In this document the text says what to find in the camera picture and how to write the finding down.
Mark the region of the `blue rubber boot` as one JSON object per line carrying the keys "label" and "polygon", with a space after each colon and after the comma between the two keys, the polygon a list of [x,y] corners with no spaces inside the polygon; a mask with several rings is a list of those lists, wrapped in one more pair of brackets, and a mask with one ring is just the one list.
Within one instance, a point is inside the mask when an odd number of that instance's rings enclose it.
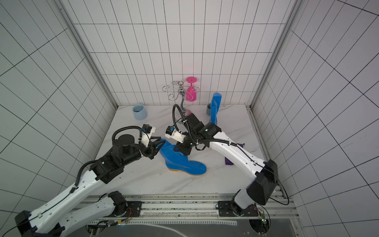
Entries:
{"label": "blue rubber boot", "polygon": [[189,161],[187,156],[181,152],[175,152],[175,145],[172,145],[166,139],[163,139],[165,144],[160,149],[160,154],[165,160],[168,169],[174,171],[183,171],[190,175],[203,175],[206,173],[206,165],[197,161]]}
{"label": "blue rubber boot", "polygon": [[213,94],[211,103],[210,103],[210,122],[217,125],[217,113],[220,108],[222,95],[218,92]]}

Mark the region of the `purple cloth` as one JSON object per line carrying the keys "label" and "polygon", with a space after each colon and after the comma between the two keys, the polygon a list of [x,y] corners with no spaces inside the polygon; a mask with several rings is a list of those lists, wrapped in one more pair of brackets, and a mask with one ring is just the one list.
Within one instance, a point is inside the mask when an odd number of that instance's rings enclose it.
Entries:
{"label": "purple cloth", "polygon": [[[242,143],[242,144],[238,143],[238,145],[243,148],[245,146],[245,143]],[[228,158],[225,157],[225,165],[227,165],[227,166],[233,166],[234,163],[231,162]]]}

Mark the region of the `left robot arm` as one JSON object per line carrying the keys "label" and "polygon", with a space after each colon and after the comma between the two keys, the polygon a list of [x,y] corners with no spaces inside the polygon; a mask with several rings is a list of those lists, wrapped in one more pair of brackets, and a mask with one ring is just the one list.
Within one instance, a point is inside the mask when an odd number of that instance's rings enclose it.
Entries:
{"label": "left robot arm", "polygon": [[71,187],[41,207],[22,211],[15,217],[20,235],[63,237],[97,218],[132,215],[132,208],[119,191],[110,192],[80,210],[73,211],[73,208],[123,173],[125,166],[142,157],[152,160],[166,142],[153,136],[154,132],[155,128],[148,124],[116,130],[111,138],[111,148],[101,158],[82,165]]}

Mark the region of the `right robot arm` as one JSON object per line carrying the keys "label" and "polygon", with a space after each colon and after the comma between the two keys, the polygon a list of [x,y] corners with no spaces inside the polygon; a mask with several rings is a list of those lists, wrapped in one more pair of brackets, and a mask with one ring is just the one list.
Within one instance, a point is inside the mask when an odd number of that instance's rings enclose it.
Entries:
{"label": "right robot arm", "polygon": [[247,187],[240,189],[231,200],[235,214],[249,208],[253,204],[265,205],[278,185],[277,164],[260,159],[246,151],[240,144],[233,142],[216,124],[209,122],[204,125],[194,114],[183,117],[186,132],[180,132],[178,126],[168,126],[166,139],[174,139],[172,145],[166,141],[160,153],[165,159],[168,169],[181,170],[191,175],[202,175],[206,166],[200,162],[189,161],[193,148],[202,144],[227,158],[252,181]]}

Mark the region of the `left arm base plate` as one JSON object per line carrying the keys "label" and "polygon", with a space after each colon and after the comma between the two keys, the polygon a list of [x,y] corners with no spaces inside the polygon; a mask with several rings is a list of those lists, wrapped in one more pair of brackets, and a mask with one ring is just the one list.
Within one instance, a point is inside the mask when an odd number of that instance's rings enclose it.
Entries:
{"label": "left arm base plate", "polygon": [[113,211],[110,215],[106,216],[107,218],[130,218],[130,217],[139,217],[142,210],[141,201],[127,201],[123,211],[119,211],[118,208]]}

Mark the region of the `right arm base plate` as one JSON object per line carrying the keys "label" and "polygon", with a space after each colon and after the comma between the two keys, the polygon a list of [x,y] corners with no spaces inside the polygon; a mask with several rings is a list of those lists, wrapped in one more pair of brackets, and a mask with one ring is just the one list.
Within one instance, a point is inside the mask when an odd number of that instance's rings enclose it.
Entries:
{"label": "right arm base plate", "polygon": [[231,201],[218,201],[215,205],[220,217],[258,217],[259,213],[254,208],[240,209]]}

